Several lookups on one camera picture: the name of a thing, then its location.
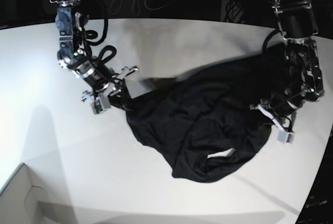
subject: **black cloth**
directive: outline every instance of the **black cloth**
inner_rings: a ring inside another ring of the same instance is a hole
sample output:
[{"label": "black cloth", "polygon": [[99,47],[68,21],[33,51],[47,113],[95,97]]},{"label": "black cloth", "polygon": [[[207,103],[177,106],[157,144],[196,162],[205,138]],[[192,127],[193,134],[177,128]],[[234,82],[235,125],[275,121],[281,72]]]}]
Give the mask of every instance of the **black cloth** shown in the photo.
[{"label": "black cloth", "polygon": [[[267,54],[283,59],[283,48]],[[173,177],[220,180],[251,160],[270,136],[268,118],[249,109],[271,93],[270,75],[261,64],[257,55],[204,68],[134,99],[127,122],[140,143],[164,156]],[[230,148],[235,151],[228,157],[207,157]]]}]

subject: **white table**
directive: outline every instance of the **white table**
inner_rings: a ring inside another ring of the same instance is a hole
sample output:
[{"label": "white table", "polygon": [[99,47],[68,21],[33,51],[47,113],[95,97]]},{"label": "white table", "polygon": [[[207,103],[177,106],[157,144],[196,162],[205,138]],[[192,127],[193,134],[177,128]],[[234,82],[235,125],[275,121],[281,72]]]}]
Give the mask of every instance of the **white table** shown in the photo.
[{"label": "white table", "polygon": [[[101,33],[102,21],[87,29]],[[171,77],[259,52],[271,29],[229,23],[109,20],[115,70]],[[294,144],[276,141],[211,184],[174,179],[162,155],[138,143],[125,113],[93,115],[88,86],[57,64],[54,24],[0,31],[0,185],[22,161],[47,212],[63,223],[295,223],[321,163],[333,122],[333,41],[316,38],[326,95],[298,113]]]}]

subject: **white tabletop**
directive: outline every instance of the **white tabletop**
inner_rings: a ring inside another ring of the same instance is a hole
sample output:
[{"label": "white tabletop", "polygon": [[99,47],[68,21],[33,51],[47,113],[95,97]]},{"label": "white tabletop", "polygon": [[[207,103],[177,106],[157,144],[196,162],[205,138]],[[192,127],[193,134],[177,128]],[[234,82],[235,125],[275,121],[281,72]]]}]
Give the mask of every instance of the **white tabletop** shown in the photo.
[{"label": "white tabletop", "polygon": [[[86,28],[101,33],[103,22]],[[259,52],[270,31],[208,21],[109,20],[106,41],[93,51],[115,46],[111,66],[137,65],[134,79],[172,77]],[[1,30],[0,185],[25,162],[32,184],[47,192],[40,200],[54,203],[63,223],[294,224],[333,123],[333,41],[315,39],[326,95],[299,111],[294,143],[276,141],[274,129],[241,169],[202,184],[172,178],[162,155],[135,140],[123,111],[93,115],[80,101],[88,86],[58,65],[54,24]]]}]

